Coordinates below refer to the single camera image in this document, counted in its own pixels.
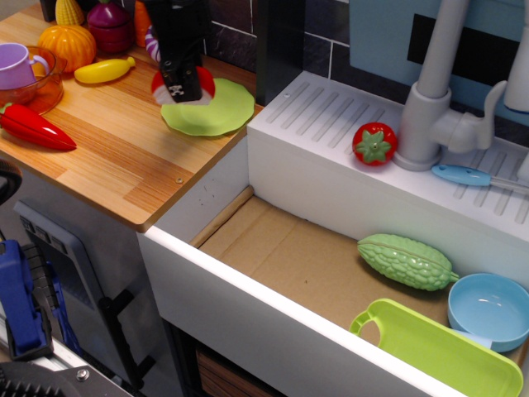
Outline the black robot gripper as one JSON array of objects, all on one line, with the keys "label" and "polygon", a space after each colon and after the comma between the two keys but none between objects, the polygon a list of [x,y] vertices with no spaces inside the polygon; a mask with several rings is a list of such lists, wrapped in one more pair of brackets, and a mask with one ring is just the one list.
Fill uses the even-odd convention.
[{"label": "black robot gripper", "polygon": [[201,45],[212,31],[209,1],[147,1],[160,50],[164,103],[189,103],[203,96],[196,65]]}]

